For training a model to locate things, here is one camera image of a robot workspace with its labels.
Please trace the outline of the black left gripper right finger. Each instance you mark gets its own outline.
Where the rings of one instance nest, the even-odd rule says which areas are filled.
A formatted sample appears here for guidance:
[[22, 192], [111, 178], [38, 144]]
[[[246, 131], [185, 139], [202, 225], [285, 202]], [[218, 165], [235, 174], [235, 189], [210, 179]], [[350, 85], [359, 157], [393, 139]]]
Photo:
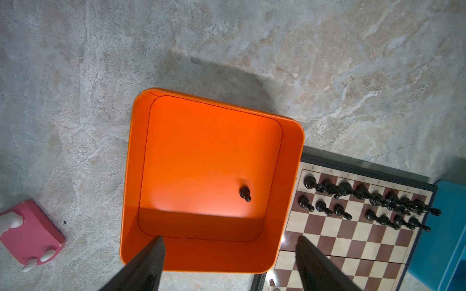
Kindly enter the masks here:
[[305, 291], [360, 291], [305, 236], [297, 239], [296, 264]]

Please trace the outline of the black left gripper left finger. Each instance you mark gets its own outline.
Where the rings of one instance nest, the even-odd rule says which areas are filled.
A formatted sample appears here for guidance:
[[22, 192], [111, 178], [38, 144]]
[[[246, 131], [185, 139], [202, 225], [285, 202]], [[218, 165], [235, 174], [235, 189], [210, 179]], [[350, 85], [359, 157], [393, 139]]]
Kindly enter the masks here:
[[157, 291], [163, 272], [166, 247], [156, 236], [125, 265], [101, 291]]

